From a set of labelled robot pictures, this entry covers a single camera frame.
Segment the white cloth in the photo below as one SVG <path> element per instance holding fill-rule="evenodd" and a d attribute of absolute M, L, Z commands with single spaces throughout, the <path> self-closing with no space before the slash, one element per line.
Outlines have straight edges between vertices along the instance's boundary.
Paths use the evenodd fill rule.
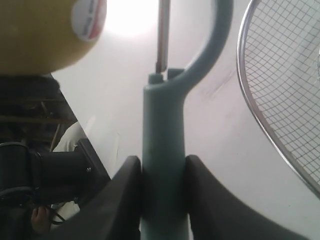
<path fill-rule="evenodd" d="M 54 152 L 73 152 L 75 146 L 80 139 L 85 139 L 87 136 L 78 122 L 71 125 L 61 137 L 58 145 L 53 150 Z M 80 211 L 78 204 L 74 201 L 64 203 L 57 213 L 61 215 L 65 220 L 73 217 Z M 57 216 L 53 218 L 54 221 L 61 221 Z M 57 225 L 52 224 L 51 229 L 56 228 Z"/>

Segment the metal wire grille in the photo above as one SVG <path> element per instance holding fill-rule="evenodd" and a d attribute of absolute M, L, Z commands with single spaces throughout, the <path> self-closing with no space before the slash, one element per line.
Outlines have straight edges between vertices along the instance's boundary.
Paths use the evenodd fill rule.
<path fill-rule="evenodd" d="M 320 1 L 262 0 L 245 71 L 256 105 L 293 161 L 320 184 Z"/>

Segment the black cable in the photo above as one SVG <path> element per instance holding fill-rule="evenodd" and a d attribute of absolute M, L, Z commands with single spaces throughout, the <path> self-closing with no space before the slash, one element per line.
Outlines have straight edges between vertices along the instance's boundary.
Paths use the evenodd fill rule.
<path fill-rule="evenodd" d="M 48 209 L 50 211 L 51 214 L 57 216 L 61 221 L 54 221 L 52 220 L 52 218 L 50 218 L 50 222 L 54 225 L 61 225 L 63 224 L 66 220 L 59 214 L 57 213 L 56 210 L 54 210 L 52 207 L 50 206 L 45 206 L 46 209 Z"/>

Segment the sticker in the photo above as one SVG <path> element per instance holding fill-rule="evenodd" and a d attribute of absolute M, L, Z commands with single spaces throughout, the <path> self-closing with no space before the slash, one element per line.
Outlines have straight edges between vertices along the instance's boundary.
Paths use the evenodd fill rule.
<path fill-rule="evenodd" d="M 106 16 L 107 0 L 78 0 L 72 8 L 72 29 L 83 41 L 96 40 L 104 28 Z"/>

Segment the black object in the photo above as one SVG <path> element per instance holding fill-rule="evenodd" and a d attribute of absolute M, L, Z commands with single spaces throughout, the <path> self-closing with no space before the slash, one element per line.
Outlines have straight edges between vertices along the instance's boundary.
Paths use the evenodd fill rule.
<path fill-rule="evenodd" d="M 51 74 L 35 76 L 0 75 L 0 99 L 53 98 L 60 91 Z"/>
<path fill-rule="evenodd" d="M 186 199 L 195 240 L 306 240 L 231 194 L 197 156 L 186 158 Z"/>
<path fill-rule="evenodd" d="M 141 163 L 132 156 L 77 215 L 40 240 L 139 240 L 141 211 Z"/>
<path fill-rule="evenodd" d="M 110 177 L 88 139 L 74 152 L 37 153 L 0 144 L 0 206 L 32 207 L 79 199 L 88 203 Z"/>

